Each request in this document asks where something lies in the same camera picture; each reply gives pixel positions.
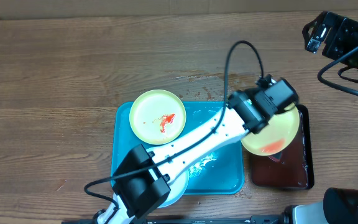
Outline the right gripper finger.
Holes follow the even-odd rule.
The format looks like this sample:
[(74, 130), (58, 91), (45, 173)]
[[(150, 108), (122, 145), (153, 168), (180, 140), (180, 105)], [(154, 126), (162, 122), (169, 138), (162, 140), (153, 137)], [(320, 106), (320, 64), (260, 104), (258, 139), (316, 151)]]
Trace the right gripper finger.
[(330, 28), (326, 24), (308, 24), (305, 26), (305, 50), (316, 53), (328, 35)]
[(343, 16), (340, 16), (333, 12), (323, 11), (314, 20), (312, 20), (311, 22), (307, 23), (304, 26), (302, 30), (302, 34), (309, 34), (310, 28), (312, 27), (318, 28), (323, 24), (327, 28), (332, 28), (335, 25), (338, 25), (343, 20), (343, 18), (344, 18)]

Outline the yellow-green plate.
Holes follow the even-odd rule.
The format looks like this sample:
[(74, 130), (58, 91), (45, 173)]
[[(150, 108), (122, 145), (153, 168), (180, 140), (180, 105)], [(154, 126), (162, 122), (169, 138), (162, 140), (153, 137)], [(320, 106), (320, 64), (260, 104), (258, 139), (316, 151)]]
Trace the yellow-green plate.
[(186, 123), (186, 109), (179, 97), (167, 90), (150, 90), (132, 104), (129, 123), (143, 142), (162, 145), (175, 140)]
[(294, 139), (300, 126), (300, 115), (292, 103), (286, 112), (275, 114), (258, 134), (250, 133), (241, 139), (245, 149), (257, 156), (270, 156), (285, 149)]

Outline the red and black sponge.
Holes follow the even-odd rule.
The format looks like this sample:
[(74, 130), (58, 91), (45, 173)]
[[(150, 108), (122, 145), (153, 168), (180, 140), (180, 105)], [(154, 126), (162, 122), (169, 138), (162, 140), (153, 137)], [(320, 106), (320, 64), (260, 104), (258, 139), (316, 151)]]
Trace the red and black sponge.
[(269, 155), (268, 158), (274, 162), (280, 162), (280, 159), (282, 158), (282, 154), (283, 152), (278, 152), (276, 154)]

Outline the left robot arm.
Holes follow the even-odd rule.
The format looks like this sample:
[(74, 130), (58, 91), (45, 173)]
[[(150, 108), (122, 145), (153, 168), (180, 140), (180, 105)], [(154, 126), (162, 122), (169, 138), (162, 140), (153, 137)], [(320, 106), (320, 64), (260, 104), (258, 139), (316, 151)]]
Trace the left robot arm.
[(216, 116), (181, 138), (149, 149), (132, 148), (111, 177), (111, 205), (94, 222), (130, 223), (145, 217), (166, 201), (172, 184), (195, 162), (260, 132), (274, 114), (298, 100), (293, 90), (235, 91)]

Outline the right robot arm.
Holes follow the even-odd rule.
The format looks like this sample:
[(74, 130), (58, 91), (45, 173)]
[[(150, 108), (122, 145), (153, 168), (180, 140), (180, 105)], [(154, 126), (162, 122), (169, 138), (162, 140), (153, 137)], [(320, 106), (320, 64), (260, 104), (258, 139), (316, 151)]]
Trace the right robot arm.
[[(318, 80), (335, 90), (358, 96), (358, 90), (344, 87), (323, 78), (323, 73), (338, 63), (358, 71), (358, 21), (323, 11), (302, 30), (305, 50), (316, 52), (324, 43), (322, 55), (332, 59), (317, 74)], [(309, 205), (290, 205), (279, 216), (278, 223), (358, 223), (358, 190), (329, 188), (323, 200)]]

